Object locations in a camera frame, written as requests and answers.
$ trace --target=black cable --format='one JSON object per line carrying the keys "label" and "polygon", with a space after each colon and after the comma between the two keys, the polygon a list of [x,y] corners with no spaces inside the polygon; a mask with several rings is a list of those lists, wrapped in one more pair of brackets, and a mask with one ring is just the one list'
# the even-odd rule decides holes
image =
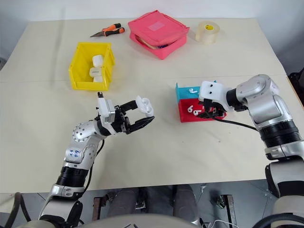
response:
{"label": "black cable", "polygon": [[23,215],[24,217],[26,218],[26,220],[29,222],[31,221],[30,217],[29,217],[29,213],[27,211],[27,208],[25,207],[25,203],[24,203],[24,199],[21,195],[20,192],[16,192],[15,195],[14,195],[14,204],[13,204],[13,208],[10,212],[10,215],[9,215],[9,218],[5,224],[5,228],[11,228],[15,219],[16,219],[16,216],[18,214],[18,210],[19,210],[19,206],[21,205],[21,209],[22,209],[22,212],[23,212]]}
{"label": "black cable", "polygon": [[267,216],[267,217],[263,218],[262,220],[260,220],[259,222],[257,222],[252,228],[265,228],[266,226],[270,225],[273,222],[282,221],[282,220],[294,221],[294,222],[299,222],[299,223],[304,224],[303,217],[289,214],[289,213],[282,213],[282,214]]}
{"label": "black cable", "polygon": [[[99,150],[97,151],[97,154],[96,156],[100,153],[100,151],[102,150],[102,148],[104,147],[104,144],[105,143],[105,140],[103,139],[103,143],[101,144],[101,147],[99,148]],[[93,172],[93,165],[94,163],[92,164],[91,168],[90,168],[90,174],[89,174],[89,179],[87,181],[87,184],[86,184],[86,187],[85,187],[85,190],[83,192],[83,194],[86,192],[86,190],[88,189],[89,185],[90,185],[90,182],[91,182],[91,178],[92,178],[92,172]]]}
{"label": "black cable", "polygon": [[205,112],[205,113],[207,114],[207,116],[208,116],[209,118],[212,118],[212,119],[214,119],[214,120],[216,120],[216,121],[220,121],[220,122],[224,122],[224,123],[228,123],[228,124],[235,124],[235,125],[239,125],[239,126],[242,126],[242,127],[247,127],[247,128],[250,128],[250,129],[252,129],[252,130],[257,131],[257,129],[256,129],[255,127],[252,127],[252,126],[250,126],[250,125],[247,125],[247,124],[244,124],[244,123],[239,123],[239,122],[234,122],[234,121],[230,121],[230,120],[221,120],[221,119],[217,119],[217,118],[215,118],[214,116],[211,116],[211,115],[209,114],[209,112]]}

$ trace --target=white table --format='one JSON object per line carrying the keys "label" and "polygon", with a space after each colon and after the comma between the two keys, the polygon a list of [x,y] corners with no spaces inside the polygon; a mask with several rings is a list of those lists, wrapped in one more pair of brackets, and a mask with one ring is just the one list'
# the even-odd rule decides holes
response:
{"label": "white table", "polygon": [[[159,60],[124,34],[89,38],[112,23],[130,19],[29,23],[0,71],[0,192],[48,192],[60,173],[71,131],[96,116],[95,92],[71,89],[68,66],[77,42],[111,42],[116,66],[106,98],[121,105],[148,97],[155,120],[130,135],[108,137],[95,160],[89,189],[264,178],[264,144],[259,134],[217,122],[180,123],[175,84],[199,86],[217,80],[235,87],[251,76],[270,75],[281,89],[295,123],[304,111],[255,19],[212,19],[221,27],[215,44],[197,43],[202,19],[190,26],[188,42]],[[134,121],[142,116],[130,111]],[[227,119],[250,124],[246,112]]]}

